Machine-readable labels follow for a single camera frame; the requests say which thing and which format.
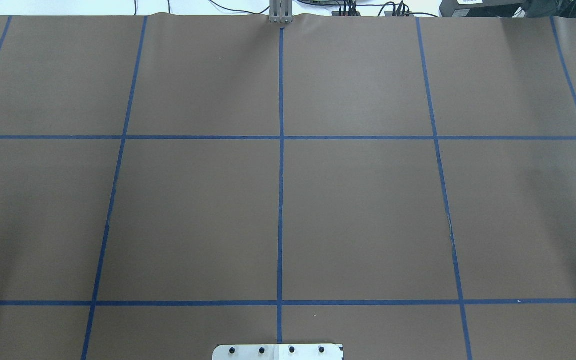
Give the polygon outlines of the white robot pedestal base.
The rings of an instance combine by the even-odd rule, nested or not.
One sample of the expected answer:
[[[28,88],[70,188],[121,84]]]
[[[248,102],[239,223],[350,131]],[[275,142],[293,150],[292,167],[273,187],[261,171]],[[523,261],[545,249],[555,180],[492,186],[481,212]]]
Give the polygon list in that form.
[[[215,347],[213,360],[343,360],[342,344],[223,344]]]

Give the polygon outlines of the aluminium frame post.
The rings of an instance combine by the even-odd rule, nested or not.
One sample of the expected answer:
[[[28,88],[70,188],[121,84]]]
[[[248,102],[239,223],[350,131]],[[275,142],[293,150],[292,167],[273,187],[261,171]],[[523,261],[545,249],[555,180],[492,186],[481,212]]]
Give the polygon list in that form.
[[[294,21],[292,0],[270,0],[269,22],[272,24],[288,25]]]

